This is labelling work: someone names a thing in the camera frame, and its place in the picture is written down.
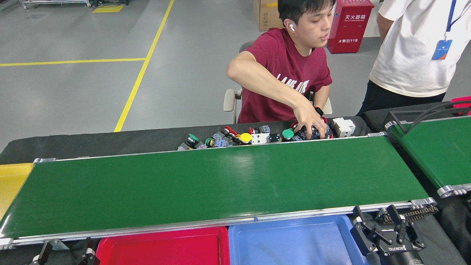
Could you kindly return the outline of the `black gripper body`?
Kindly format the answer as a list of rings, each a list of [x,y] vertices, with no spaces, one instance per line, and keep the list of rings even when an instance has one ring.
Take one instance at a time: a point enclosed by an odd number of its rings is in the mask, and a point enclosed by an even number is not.
[[[424,243],[412,245],[379,245],[379,257],[382,265],[424,265],[418,252],[424,249]]]

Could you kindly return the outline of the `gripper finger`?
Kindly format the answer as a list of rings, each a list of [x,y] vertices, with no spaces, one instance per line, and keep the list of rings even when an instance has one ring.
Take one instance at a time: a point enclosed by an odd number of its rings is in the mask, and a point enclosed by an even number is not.
[[[390,205],[381,216],[381,230],[385,233],[386,238],[391,240],[391,245],[402,246],[424,243],[425,248],[425,241],[422,240],[419,232],[414,227],[414,221],[424,216],[425,209],[400,214],[395,206]]]
[[[380,243],[391,245],[391,240],[386,238],[380,223],[377,223],[372,216],[364,215],[359,206],[355,206],[353,214],[357,218],[350,232],[362,255],[366,256],[377,251]]]
[[[91,237],[87,237],[84,242],[84,246],[81,249],[81,256],[76,261],[77,265],[99,265],[100,260],[96,256],[96,252],[93,248],[94,241]]]
[[[30,265],[45,265],[48,260],[49,256],[53,251],[53,246],[51,243],[44,243],[42,250],[40,251],[39,255],[36,255]]]

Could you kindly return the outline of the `seated person's right hand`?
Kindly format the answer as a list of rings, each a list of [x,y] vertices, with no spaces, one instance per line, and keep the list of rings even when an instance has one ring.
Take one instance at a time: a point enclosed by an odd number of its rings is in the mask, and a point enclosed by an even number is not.
[[[304,128],[307,133],[306,139],[311,139],[315,131],[319,132],[320,139],[325,139],[326,124],[309,101],[294,104],[293,112],[298,121],[298,125],[293,129],[295,134]]]

